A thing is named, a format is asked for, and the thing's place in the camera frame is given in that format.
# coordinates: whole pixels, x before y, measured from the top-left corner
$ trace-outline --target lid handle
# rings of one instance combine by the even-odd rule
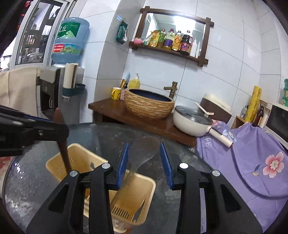
[[[195,105],[198,106],[205,114],[205,117],[208,117],[209,115],[214,115],[214,112],[207,112],[202,106],[200,106],[197,102],[195,102]]]

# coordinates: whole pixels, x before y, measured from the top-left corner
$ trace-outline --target round textured basin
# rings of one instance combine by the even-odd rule
[[[124,97],[129,112],[149,119],[165,119],[175,104],[169,97],[143,89],[126,89]]]

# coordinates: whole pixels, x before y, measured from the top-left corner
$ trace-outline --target faucet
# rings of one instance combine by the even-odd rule
[[[173,99],[174,97],[174,94],[175,94],[175,91],[178,89],[177,88],[177,82],[173,81],[172,82],[172,87],[164,87],[164,90],[171,90],[170,91],[170,94],[169,94],[169,97]]]

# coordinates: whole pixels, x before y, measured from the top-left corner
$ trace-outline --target cooking pot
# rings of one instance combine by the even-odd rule
[[[195,102],[195,104],[203,111],[203,113],[186,106],[175,107],[173,114],[173,122],[175,126],[180,131],[195,137],[201,137],[206,133],[210,133],[230,148],[233,145],[233,142],[215,131],[211,126],[213,121],[209,118],[209,115],[213,115],[214,113],[207,112],[197,102]]]

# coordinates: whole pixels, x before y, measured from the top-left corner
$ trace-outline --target yellow plastic wrap roll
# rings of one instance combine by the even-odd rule
[[[250,104],[249,104],[249,107],[245,116],[245,120],[250,123],[252,123],[255,118],[257,107],[259,105],[259,101],[261,97],[261,92],[262,92],[262,89],[260,87],[254,86],[251,101],[250,101]]]

